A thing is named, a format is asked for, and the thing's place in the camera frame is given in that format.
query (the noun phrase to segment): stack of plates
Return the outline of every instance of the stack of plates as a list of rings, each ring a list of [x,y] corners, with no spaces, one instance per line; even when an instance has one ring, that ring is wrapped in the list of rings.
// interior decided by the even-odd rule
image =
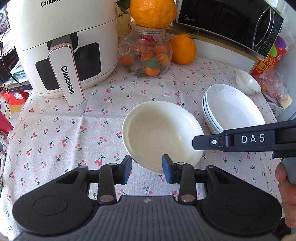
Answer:
[[[229,85],[217,84],[208,88],[202,99],[202,110],[213,134],[228,129],[265,124],[253,101]]]

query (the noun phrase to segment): large white bowl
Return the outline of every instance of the large white bowl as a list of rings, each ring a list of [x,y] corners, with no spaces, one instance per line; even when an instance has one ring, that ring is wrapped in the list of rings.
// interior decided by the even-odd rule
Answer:
[[[203,135],[198,121],[187,110],[166,101],[150,101],[133,108],[122,125],[128,154],[144,169],[163,174],[162,155],[173,162],[195,166],[203,151],[192,147],[192,139]]]
[[[207,111],[207,107],[206,107],[206,103],[205,103],[205,94],[202,97],[202,112],[204,114],[205,122],[207,123],[207,126],[210,129],[210,131],[212,132],[212,134],[221,133],[222,131],[220,131],[218,129],[218,127],[214,124],[213,120],[209,116],[209,112]]]
[[[212,120],[222,130],[265,124],[253,101],[229,85],[212,85],[206,92],[205,101]]]
[[[258,82],[247,72],[237,70],[236,83],[238,89],[246,95],[255,95],[261,92]]]

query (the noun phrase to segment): finger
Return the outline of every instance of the finger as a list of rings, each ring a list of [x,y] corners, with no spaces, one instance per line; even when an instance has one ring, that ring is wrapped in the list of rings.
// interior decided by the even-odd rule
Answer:
[[[287,171],[282,163],[279,163],[276,167],[276,179],[279,183],[285,181],[287,178]]]
[[[288,228],[294,229],[296,228],[296,222],[289,219],[289,218],[285,218],[285,222]]]
[[[285,203],[296,205],[296,186],[291,186],[288,179],[279,183],[279,192]]]
[[[288,204],[282,201],[281,206],[284,210],[285,218],[288,218],[293,222],[296,222],[296,205]]]

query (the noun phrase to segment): white air fryer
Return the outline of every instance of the white air fryer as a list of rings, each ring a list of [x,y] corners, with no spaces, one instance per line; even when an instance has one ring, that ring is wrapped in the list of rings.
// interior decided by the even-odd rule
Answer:
[[[83,89],[117,65],[115,11],[115,0],[11,0],[9,23],[33,90],[81,104]]]

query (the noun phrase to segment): cherry print tablecloth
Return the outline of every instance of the cherry print tablecloth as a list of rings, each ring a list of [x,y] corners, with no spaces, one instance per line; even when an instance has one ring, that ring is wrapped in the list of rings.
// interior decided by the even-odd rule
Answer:
[[[197,58],[187,66],[171,64],[168,73],[154,79],[140,79],[117,67],[101,84],[84,91],[85,101],[69,107],[63,98],[46,99],[34,91],[22,110],[9,143],[4,172],[0,180],[0,232],[14,239],[18,235],[12,217],[14,202],[24,193],[68,172],[87,165],[99,169],[121,162],[127,154],[122,143],[124,117],[146,101],[164,100],[187,109],[210,131],[202,114],[202,97],[216,83],[236,87],[235,69],[215,61]],[[276,119],[262,94],[250,96],[266,123]],[[216,165],[280,199],[274,170],[279,159],[271,153],[222,153],[205,151],[197,168]],[[197,184],[198,198],[204,197]],[[89,196],[96,198],[97,185]],[[125,186],[117,185],[120,195],[178,195],[178,185],[148,172],[133,162]]]

